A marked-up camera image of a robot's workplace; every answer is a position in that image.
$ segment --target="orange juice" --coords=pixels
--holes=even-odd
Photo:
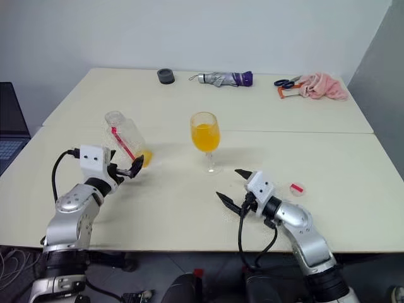
[[[152,159],[152,157],[153,157],[153,153],[150,151],[150,150],[143,150],[142,152],[141,152],[141,155],[143,155],[144,156],[144,160],[143,160],[143,165],[142,165],[142,167],[147,167],[147,165],[149,165],[149,163],[150,163],[150,160]]]
[[[202,152],[209,153],[217,148],[220,142],[220,132],[217,123],[202,123],[192,127],[192,141]]]

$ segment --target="pink towel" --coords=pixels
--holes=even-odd
[[[348,98],[348,93],[342,89],[340,82],[328,74],[316,73],[302,76],[299,84],[302,84],[299,93],[305,98],[319,99],[324,95],[331,99],[346,100]]]

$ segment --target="black cable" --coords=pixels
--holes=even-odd
[[[241,235],[242,235],[242,226],[243,226],[243,223],[244,223],[244,217],[246,216],[246,210],[247,210],[247,207],[244,205],[244,206],[242,206],[242,208],[241,208],[241,214],[240,214],[240,222],[239,222],[239,232],[238,232],[238,237],[237,237],[237,243],[238,243],[238,246],[239,246],[239,254],[240,254],[240,258],[241,258],[241,261],[243,262],[243,264],[248,268],[248,270],[249,271],[251,271],[251,272],[262,272],[262,273],[265,273],[266,275],[268,275],[268,276],[271,276],[271,277],[273,277],[273,278],[279,278],[279,279],[284,279],[284,280],[301,280],[301,278],[297,278],[297,277],[292,277],[292,276],[281,276],[281,275],[274,275],[274,274],[272,274],[272,273],[269,273],[268,274],[268,272],[271,272],[271,271],[273,271],[273,270],[276,270],[276,269],[280,269],[280,268],[285,268],[285,267],[291,267],[291,266],[284,266],[284,265],[282,265],[282,266],[272,266],[272,267],[257,267],[257,266],[252,266],[252,265],[250,265],[249,263],[248,263],[248,261],[247,261],[247,259],[246,259],[246,255],[245,255],[245,253],[244,253],[244,251],[243,251],[243,249],[242,249],[242,241],[241,241]]]
[[[112,292],[108,292],[108,291],[106,291],[106,290],[104,290],[104,289],[101,289],[101,288],[98,288],[98,287],[92,285],[92,284],[90,283],[90,281],[88,281],[88,279],[86,279],[86,285],[87,285],[88,287],[90,287],[92,290],[94,290],[94,291],[96,291],[96,292],[99,292],[100,294],[108,295],[109,297],[112,297],[112,298],[118,300],[119,302],[125,303],[125,301],[124,301],[124,299],[123,299],[122,297],[120,297],[120,296],[118,296],[118,295],[116,295],[116,294],[113,294]]]
[[[59,163],[61,162],[63,157],[65,155],[67,155],[69,152],[70,152],[70,150],[66,150],[66,151],[62,152],[61,155],[59,156],[59,158],[57,158],[55,164],[53,165],[53,169],[52,169],[52,191],[53,191],[53,198],[55,200],[55,203],[57,201],[57,191],[56,191],[56,183],[55,183],[55,176],[56,176],[57,166],[59,165]]]
[[[259,265],[259,259],[261,259],[264,254],[266,254],[271,248],[272,246],[275,244],[276,239],[278,238],[278,229],[276,227],[273,228],[274,234],[273,234],[273,238],[272,241],[268,244],[268,246],[266,246],[257,256],[257,258],[255,258],[254,260],[254,264],[257,267],[261,267],[261,265]]]

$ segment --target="bottle cap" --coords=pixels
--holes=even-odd
[[[162,68],[157,71],[158,79],[163,84],[171,84],[175,81],[174,74],[169,68]]]

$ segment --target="white wall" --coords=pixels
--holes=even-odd
[[[0,81],[32,131],[93,66],[327,71],[348,82],[391,0],[0,0]]]

